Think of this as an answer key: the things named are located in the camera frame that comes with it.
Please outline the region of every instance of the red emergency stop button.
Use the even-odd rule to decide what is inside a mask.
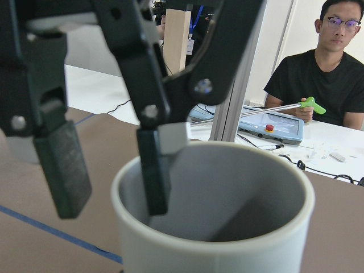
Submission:
[[[273,131],[274,131],[274,126],[273,126],[272,124],[267,124],[267,125],[266,125],[266,131],[267,131],[268,133],[273,133]]]

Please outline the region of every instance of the cup rim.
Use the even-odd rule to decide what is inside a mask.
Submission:
[[[301,170],[295,168],[294,166],[288,165],[288,163],[284,162],[276,155],[271,155],[266,151],[261,151],[256,148],[243,146],[236,143],[191,142],[189,145],[232,146],[270,157],[271,160],[278,162],[278,164],[282,165],[282,167],[285,168],[286,171],[290,172],[293,176],[296,176],[297,180],[301,182],[305,194],[303,206],[298,214],[295,215],[294,218],[286,223],[284,226],[254,238],[227,242],[207,242],[194,241],[191,239],[185,239],[165,234],[141,223],[125,208],[125,206],[121,202],[119,196],[119,185],[121,182],[121,178],[124,177],[124,175],[129,171],[132,166],[140,162],[140,157],[137,156],[136,158],[128,162],[125,166],[123,166],[117,173],[111,186],[111,201],[113,203],[113,207],[117,216],[123,219],[125,225],[133,229],[134,232],[138,233],[141,237],[144,237],[145,240],[153,241],[153,243],[156,245],[165,245],[166,247],[170,247],[173,249],[178,248],[180,250],[193,250],[196,253],[216,253],[216,251],[218,251],[220,254],[234,253],[236,251],[252,252],[258,251],[261,247],[267,248],[280,243],[283,238],[292,236],[302,226],[304,226],[307,221],[309,221],[313,212],[313,208],[315,206],[315,192],[313,190],[311,182]]]

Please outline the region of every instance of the lanyard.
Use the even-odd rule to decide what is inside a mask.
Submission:
[[[197,26],[197,23],[198,23],[198,20],[201,16],[201,13],[202,13],[202,10],[204,9],[204,5],[201,5],[200,6],[200,9],[198,10],[198,13],[197,13],[197,16],[196,16],[196,19],[195,19],[195,22],[193,22],[192,24],[192,18],[191,18],[191,21],[189,22],[189,33],[190,34],[193,34],[193,30],[195,29],[195,27]]]

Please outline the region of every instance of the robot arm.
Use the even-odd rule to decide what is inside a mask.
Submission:
[[[137,138],[150,214],[164,214],[168,156],[178,150],[165,142],[178,137],[175,128],[197,103],[225,99],[262,1],[168,0],[168,8],[185,9],[187,3],[216,8],[200,54],[173,76],[167,76],[148,1],[1,2],[0,40],[6,46],[0,48],[0,128],[10,142],[33,142],[61,218],[77,217],[91,193],[75,127],[64,118],[64,32],[84,23],[101,26],[140,120]],[[233,32],[236,26],[243,27]]]

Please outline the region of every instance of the white cup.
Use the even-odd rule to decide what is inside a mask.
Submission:
[[[164,216],[150,217],[140,160],[115,177],[125,273],[299,273],[315,193],[276,155],[193,142],[171,161]]]

